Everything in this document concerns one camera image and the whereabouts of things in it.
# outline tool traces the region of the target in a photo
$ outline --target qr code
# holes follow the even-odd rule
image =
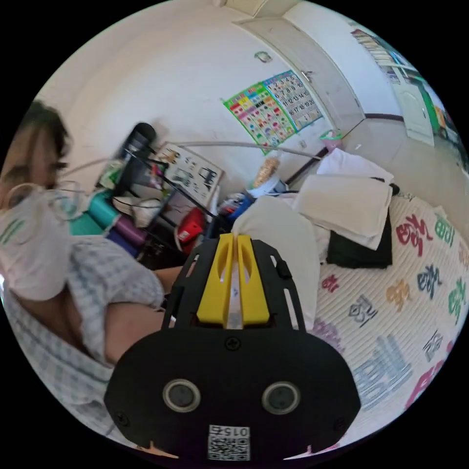
[[[249,429],[237,426],[210,426],[208,459],[249,461]]]

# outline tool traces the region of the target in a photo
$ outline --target floor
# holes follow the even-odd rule
[[[449,142],[435,137],[433,148],[409,139],[402,122],[365,119],[344,138],[344,150],[394,174],[395,183],[403,191],[435,207],[441,205],[469,242],[469,179],[457,165],[457,150]],[[304,178],[292,189],[299,189]]]

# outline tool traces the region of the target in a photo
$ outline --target woman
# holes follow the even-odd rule
[[[68,141],[58,113],[35,101],[11,143],[0,174],[4,308],[31,366],[64,407],[135,447],[113,424],[104,393],[125,351],[161,328],[155,310],[180,268],[152,272],[105,238],[70,236],[50,202]]]

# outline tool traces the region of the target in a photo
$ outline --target plaid shirt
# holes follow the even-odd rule
[[[105,359],[105,316],[110,303],[158,308],[163,287],[155,274],[101,236],[74,236],[67,278],[82,317],[83,354],[42,326],[4,290],[4,308],[26,358],[47,389],[80,422],[127,446],[104,405],[112,374]]]

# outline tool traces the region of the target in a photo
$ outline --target quilted blanket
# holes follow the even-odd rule
[[[314,328],[353,372],[362,408],[341,441],[392,422],[445,362],[469,308],[469,248],[428,203],[399,194],[389,207],[393,265],[321,268]]]

